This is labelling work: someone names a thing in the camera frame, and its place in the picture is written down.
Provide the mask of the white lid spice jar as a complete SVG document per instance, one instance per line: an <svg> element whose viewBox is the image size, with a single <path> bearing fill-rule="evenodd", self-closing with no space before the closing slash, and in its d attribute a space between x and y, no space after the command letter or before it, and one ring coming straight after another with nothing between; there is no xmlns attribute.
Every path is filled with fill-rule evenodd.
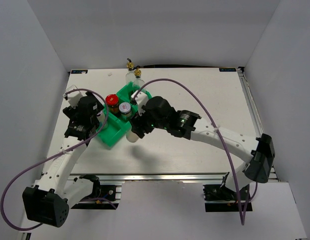
<svg viewBox="0 0 310 240"><path fill-rule="evenodd" d="M128 121L132 116L132 107L128 102L122 102L119 105L119 111L123 120Z"/></svg>

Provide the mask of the red cap sauce bottle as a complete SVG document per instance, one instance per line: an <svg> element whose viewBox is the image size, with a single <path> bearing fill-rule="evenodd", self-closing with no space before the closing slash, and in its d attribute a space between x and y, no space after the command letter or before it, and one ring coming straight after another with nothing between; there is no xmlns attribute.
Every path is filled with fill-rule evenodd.
<svg viewBox="0 0 310 240"><path fill-rule="evenodd" d="M116 94L110 94L106 97L106 104L113 115L117 115L119 110L119 98Z"/></svg>

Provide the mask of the white shaker silver lid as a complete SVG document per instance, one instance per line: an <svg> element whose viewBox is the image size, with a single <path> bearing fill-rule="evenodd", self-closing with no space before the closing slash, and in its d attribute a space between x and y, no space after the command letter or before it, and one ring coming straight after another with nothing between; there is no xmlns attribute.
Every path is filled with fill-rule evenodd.
<svg viewBox="0 0 310 240"><path fill-rule="evenodd" d="M130 142L130 143L135 143L137 142L140 138L137 134L135 134L134 132L129 131L126 134L126 139Z"/></svg>

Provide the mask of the clear glass bottle gold spout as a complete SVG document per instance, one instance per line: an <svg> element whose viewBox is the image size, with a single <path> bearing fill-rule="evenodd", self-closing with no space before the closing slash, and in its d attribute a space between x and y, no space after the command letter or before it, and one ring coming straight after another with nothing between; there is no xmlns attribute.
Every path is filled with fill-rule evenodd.
<svg viewBox="0 0 310 240"><path fill-rule="evenodd" d="M142 79L142 71L140 69L140 66L137 66L133 73L134 81L132 84L132 88L134 91L137 91L145 84L145 81Z"/></svg>

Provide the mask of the glass bottle with dark sauce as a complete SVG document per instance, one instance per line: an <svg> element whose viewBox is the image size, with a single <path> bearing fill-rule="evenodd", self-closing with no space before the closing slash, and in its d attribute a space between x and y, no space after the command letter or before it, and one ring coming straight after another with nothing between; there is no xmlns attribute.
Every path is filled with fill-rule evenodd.
<svg viewBox="0 0 310 240"><path fill-rule="evenodd" d="M130 58L127 58L127 74L125 75L125 83L128 85L129 83L133 83L135 81L134 69L135 66Z"/></svg>

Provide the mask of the white shaker blue label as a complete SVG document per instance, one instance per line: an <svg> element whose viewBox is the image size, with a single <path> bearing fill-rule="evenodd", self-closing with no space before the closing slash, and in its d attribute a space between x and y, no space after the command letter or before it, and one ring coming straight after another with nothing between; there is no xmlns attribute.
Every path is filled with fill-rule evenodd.
<svg viewBox="0 0 310 240"><path fill-rule="evenodd" d="M97 114L97 119L99 121L99 127L102 129L102 130L105 130L108 128L108 121L106 120L106 115L103 111L99 112Z"/></svg>

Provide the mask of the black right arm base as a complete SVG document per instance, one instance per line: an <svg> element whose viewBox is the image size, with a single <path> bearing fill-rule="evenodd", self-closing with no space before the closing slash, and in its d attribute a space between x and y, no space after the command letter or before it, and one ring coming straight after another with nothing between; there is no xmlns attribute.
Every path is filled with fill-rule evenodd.
<svg viewBox="0 0 310 240"><path fill-rule="evenodd" d="M252 212L250 186L247 185L240 190L240 205L244 210L246 200L249 200L246 211ZM206 213L234 213L238 212L238 199L235 192L221 187L219 184L203 185L204 206Z"/></svg>

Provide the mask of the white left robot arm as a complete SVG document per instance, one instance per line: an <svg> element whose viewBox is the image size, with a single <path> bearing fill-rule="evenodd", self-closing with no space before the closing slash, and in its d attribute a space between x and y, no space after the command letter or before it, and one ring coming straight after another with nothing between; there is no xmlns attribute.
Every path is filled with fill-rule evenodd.
<svg viewBox="0 0 310 240"><path fill-rule="evenodd" d="M100 196L99 178L84 174L67 186L68 178L80 156L87 149L92 136L100 126L101 102L90 92L73 93L63 109L69 122L64 133L60 156L53 158L48 170L33 187L26 187L22 199L26 216L40 224L61 227L70 209L81 200Z"/></svg>

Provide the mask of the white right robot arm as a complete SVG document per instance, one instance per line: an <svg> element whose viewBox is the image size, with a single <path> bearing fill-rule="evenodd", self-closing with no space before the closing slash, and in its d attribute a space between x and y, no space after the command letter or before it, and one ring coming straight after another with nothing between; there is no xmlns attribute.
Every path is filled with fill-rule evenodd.
<svg viewBox="0 0 310 240"><path fill-rule="evenodd" d="M134 92L130 98L138 110L130 119L129 141L135 142L154 129L161 129L173 137L205 143L242 160L242 164L223 180L220 192L224 198L233 199L239 190L252 182L265 184L269 181L275 158L270 135L263 133L259 137L250 137L227 128L214 127L197 113L175 110L161 96L149 98L142 92Z"/></svg>

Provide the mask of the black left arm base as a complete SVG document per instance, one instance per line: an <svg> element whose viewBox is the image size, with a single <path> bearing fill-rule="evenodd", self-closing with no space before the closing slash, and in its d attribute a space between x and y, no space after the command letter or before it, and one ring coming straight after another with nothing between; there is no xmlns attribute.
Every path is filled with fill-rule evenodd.
<svg viewBox="0 0 310 240"><path fill-rule="evenodd" d="M85 174L75 177L73 184L79 183L81 180L88 180L92 183L90 194L84 196L80 202L75 204L74 210L116 210L119 206L120 197L118 194L119 185L104 184L96 175Z"/></svg>

